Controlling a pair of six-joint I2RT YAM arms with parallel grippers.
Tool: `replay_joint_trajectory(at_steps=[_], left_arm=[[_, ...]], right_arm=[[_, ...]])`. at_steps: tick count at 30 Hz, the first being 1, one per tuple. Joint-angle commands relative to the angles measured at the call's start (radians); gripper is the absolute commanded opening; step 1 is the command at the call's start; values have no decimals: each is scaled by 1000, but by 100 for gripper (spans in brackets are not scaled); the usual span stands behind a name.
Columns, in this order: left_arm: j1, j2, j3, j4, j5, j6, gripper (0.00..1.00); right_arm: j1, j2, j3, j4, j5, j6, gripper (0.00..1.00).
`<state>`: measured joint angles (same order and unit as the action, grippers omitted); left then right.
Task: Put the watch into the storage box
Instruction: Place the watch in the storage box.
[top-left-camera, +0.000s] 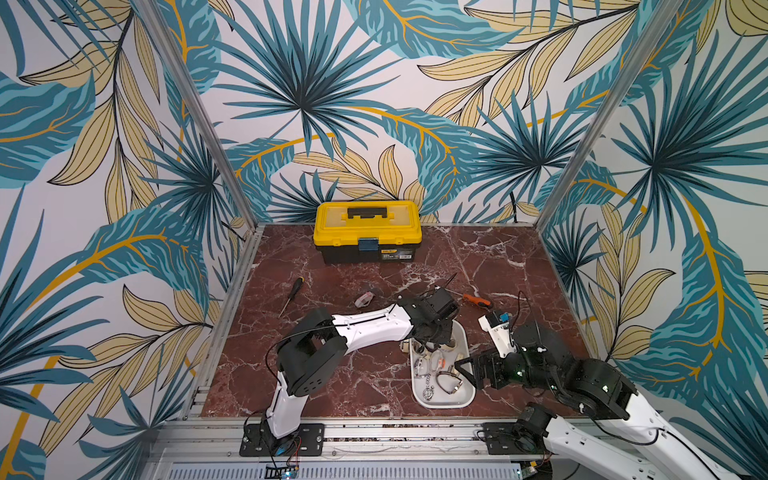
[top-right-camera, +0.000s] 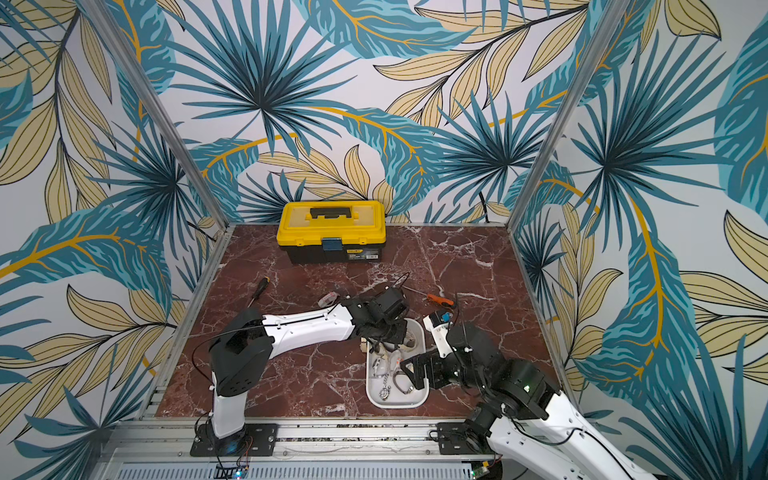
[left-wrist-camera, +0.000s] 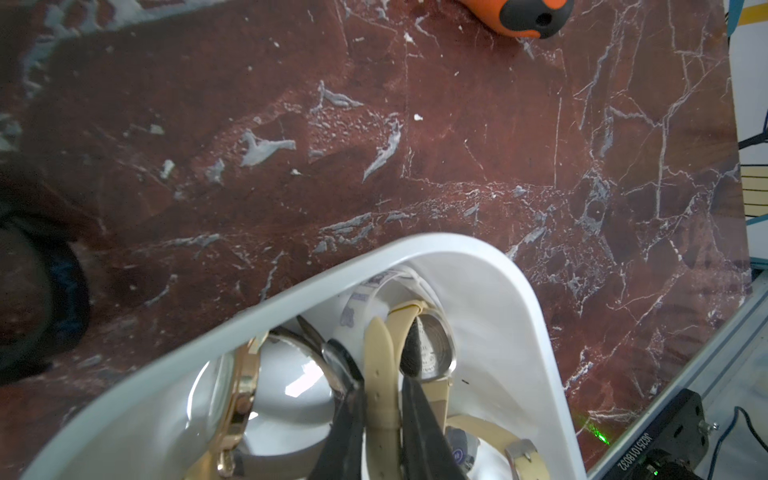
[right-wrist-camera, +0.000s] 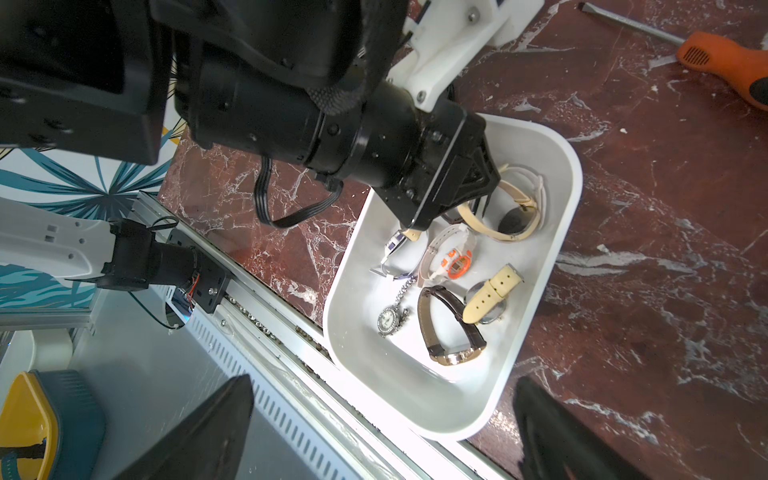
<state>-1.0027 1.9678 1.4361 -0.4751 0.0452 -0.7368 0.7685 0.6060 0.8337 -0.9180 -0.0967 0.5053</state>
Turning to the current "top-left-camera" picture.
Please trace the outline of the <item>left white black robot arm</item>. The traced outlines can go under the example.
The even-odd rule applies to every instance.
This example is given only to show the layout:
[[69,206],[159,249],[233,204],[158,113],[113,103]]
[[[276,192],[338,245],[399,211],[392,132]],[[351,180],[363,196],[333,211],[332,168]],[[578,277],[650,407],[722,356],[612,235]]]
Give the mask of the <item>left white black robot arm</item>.
[[276,390],[264,414],[269,433],[283,440],[298,431],[308,397],[324,387],[345,356],[403,340],[432,347],[446,345],[458,313],[459,303],[441,288],[364,313],[310,311],[273,347]]

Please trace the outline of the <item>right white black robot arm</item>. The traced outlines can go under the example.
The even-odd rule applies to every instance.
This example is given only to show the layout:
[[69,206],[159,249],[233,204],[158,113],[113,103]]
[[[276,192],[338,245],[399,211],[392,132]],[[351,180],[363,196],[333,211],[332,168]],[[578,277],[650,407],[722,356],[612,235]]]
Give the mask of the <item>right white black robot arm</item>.
[[[486,423],[480,437],[492,455],[554,455],[568,458],[606,479],[733,479],[687,440],[609,363],[577,358],[554,331],[536,322],[498,325],[507,340],[455,364],[476,389],[518,384],[551,393],[587,417],[610,442],[589,434],[551,409],[527,404],[513,422]],[[622,441],[635,454],[618,448]]]

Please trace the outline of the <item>clear strap purple watch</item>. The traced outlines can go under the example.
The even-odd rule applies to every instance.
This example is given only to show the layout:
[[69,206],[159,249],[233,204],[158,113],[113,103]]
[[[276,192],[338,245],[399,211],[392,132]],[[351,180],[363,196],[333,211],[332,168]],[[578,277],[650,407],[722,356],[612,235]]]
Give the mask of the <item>clear strap purple watch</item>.
[[424,377],[430,373],[430,359],[425,356],[419,356],[413,364],[413,374],[415,377]]

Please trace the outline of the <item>dark strap rose gold watch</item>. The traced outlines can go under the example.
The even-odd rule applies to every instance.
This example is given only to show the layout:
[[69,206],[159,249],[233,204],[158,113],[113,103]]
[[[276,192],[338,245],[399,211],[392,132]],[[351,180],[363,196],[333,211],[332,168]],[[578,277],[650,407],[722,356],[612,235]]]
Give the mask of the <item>dark strap rose gold watch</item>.
[[446,395],[454,395],[461,390],[464,380],[453,371],[441,371],[435,375],[435,382]]

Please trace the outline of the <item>silver pendant chain watch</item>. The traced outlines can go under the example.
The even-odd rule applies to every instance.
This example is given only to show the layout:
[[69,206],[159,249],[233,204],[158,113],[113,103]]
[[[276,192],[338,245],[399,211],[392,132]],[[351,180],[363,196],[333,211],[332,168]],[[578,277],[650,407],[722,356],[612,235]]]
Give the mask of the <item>silver pendant chain watch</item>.
[[431,402],[435,393],[435,386],[433,376],[426,374],[424,376],[424,388],[422,390],[422,398],[425,402]]

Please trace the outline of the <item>pink beige strap watch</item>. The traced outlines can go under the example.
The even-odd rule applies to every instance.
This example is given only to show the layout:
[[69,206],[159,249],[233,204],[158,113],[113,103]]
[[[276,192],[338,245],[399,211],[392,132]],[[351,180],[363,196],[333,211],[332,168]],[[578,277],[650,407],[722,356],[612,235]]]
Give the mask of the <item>pink beige strap watch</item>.
[[375,294],[373,292],[371,292],[371,291],[367,291],[367,292],[363,293],[362,295],[360,295],[354,301],[354,305],[357,308],[362,309],[364,307],[367,307],[372,302],[372,300],[374,298],[375,298]]

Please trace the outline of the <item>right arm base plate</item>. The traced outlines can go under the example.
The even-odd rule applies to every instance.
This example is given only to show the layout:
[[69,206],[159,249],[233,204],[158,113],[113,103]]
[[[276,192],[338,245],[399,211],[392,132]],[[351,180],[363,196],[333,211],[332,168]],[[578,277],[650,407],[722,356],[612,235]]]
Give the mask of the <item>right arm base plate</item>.
[[487,422],[482,424],[479,438],[489,455],[539,455],[552,451],[545,446],[548,433],[537,426],[518,422]]

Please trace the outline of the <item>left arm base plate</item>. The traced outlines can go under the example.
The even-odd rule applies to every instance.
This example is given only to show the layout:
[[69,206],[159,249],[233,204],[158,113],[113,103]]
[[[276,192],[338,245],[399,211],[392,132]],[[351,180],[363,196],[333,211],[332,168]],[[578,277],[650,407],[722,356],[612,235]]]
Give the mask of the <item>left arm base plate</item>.
[[322,455],[325,425],[302,423],[299,428],[282,438],[277,438],[266,423],[251,423],[244,427],[239,456],[246,458],[272,458],[298,454],[303,457]]

